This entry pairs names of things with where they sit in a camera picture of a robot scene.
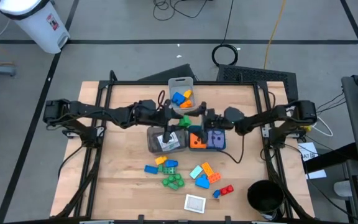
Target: gray concrete floor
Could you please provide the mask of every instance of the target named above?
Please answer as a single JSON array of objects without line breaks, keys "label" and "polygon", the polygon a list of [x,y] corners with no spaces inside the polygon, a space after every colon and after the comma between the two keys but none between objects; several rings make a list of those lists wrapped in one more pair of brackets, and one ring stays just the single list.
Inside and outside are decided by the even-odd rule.
[{"label": "gray concrete floor", "polygon": [[[66,21],[74,0],[57,1],[55,6]],[[202,1],[179,4],[179,10],[195,14]],[[358,25],[358,1],[347,0]],[[280,1],[250,0],[234,2],[227,39],[269,39],[280,10]],[[222,39],[230,0],[207,2],[196,19],[179,14],[161,22],[152,17],[152,0],[80,0],[70,34],[73,40],[151,40]],[[167,16],[168,12],[157,12]],[[7,19],[0,14],[0,30]],[[11,23],[1,40],[28,40]],[[288,0],[275,39],[278,40],[357,40],[340,1]],[[215,80],[217,68],[211,61],[216,44],[70,44],[61,54],[47,99],[75,100],[85,80],[105,80],[113,69],[120,80],[137,80],[163,70],[189,63],[200,80]],[[240,47],[237,65],[262,68],[264,44],[235,44]],[[0,76],[0,206],[21,151],[25,135],[39,100],[53,55],[35,44],[2,44],[17,65],[14,78]],[[218,60],[228,63],[230,52],[219,50]],[[0,53],[0,61],[9,60]],[[358,44],[272,45],[267,68],[295,72],[301,99],[317,105],[341,92],[340,78],[358,74]],[[324,112],[334,137],[318,133],[311,137],[337,148],[353,141],[346,107]],[[46,131],[38,122],[29,154],[9,207],[6,222],[33,220],[49,216],[57,169],[62,162],[67,139],[60,131]],[[327,170],[328,178],[317,180],[338,205],[344,202],[332,193],[332,183],[342,177],[341,167]],[[322,220],[346,222],[347,217],[310,187],[316,216]]]}]

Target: wooden table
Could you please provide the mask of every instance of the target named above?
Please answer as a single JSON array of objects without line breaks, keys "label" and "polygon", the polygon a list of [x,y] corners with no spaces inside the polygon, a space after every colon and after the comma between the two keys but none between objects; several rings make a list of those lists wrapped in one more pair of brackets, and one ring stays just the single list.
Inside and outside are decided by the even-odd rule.
[{"label": "wooden table", "polygon": [[[282,82],[268,82],[268,89],[275,94],[277,105],[287,104]],[[98,82],[83,82],[78,100],[94,104],[97,90]],[[167,86],[116,85],[112,88],[109,107],[127,106],[139,100],[157,101],[161,90],[168,93]],[[105,96],[104,93],[101,102],[104,102]],[[246,116],[257,113],[252,86],[196,85],[195,96],[198,103],[207,102],[208,108],[215,108],[217,114],[223,113],[228,106],[240,109]],[[192,120],[193,123],[200,123],[199,118]],[[80,121],[85,125],[91,123],[88,118],[81,118]],[[169,154],[169,159],[179,162],[178,173],[186,183],[186,186],[178,191],[163,187],[161,180],[166,177],[163,174],[144,172],[144,166],[155,165],[156,158],[147,149],[147,128],[133,126],[124,130],[108,123],[93,205],[93,219],[134,220],[139,214],[143,214],[146,220],[223,220],[225,215],[230,215],[232,220],[263,220],[247,202],[247,189],[254,182],[267,179],[266,165],[260,158],[262,138],[259,128],[245,135],[244,158],[240,164],[218,152],[186,150]],[[233,130],[228,131],[226,142],[226,152],[238,159],[241,154],[241,137]],[[79,139],[68,140],[65,156],[70,155],[80,144]],[[287,139],[287,144],[298,147],[294,139]],[[288,189],[305,211],[314,216],[299,152],[290,147],[282,149],[281,152]],[[51,215],[60,212],[77,190],[84,156],[85,150],[82,150],[62,169]],[[189,176],[197,165],[204,162],[209,162],[212,169],[222,175],[222,179],[211,184],[208,190],[196,187],[195,181]],[[214,190],[229,184],[234,186],[233,193],[219,199],[213,198]],[[183,209],[186,194],[207,198],[204,214]],[[83,201],[85,208],[88,192],[85,193]],[[81,214],[85,214],[85,209],[82,209]]]}]

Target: white trash can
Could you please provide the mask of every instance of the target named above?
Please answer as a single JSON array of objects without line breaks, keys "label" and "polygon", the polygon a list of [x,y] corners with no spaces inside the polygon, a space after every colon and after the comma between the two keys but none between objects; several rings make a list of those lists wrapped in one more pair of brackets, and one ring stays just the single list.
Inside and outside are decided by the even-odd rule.
[{"label": "white trash can", "polygon": [[59,53],[70,38],[49,0],[1,0],[0,12],[19,25],[47,53]]}]

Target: black bucket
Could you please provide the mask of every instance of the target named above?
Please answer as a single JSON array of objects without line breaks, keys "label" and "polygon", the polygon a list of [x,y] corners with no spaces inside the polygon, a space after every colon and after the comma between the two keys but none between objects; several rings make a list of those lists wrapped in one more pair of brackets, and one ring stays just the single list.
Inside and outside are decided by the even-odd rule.
[{"label": "black bucket", "polygon": [[276,221],[284,214],[284,193],[275,183],[260,180],[248,188],[248,202],[266,220]]}]

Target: black mat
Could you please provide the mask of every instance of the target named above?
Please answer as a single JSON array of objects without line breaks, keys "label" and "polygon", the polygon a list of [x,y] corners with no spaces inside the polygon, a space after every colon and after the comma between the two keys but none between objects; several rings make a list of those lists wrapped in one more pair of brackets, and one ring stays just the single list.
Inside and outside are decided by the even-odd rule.
[{"label": "black mat", "polygon": [[193,71],[190,68],[189,64],[180,65],[176,68],[171,68],[169,70],[141,78],[139,81],[168,81],[170,78],[178,77],[191,77],[196,81]]},{"label": "black mat", "polygon": [[216,81],[236,81],[242,75],[244,81],[281,81],[284,82],[285,93],[288,102],[298,100],[298,87],[296,85],[296,75],[291,72],[279,72],[258,68],[247,68],[232,65],[221,65],[219,67]]}]

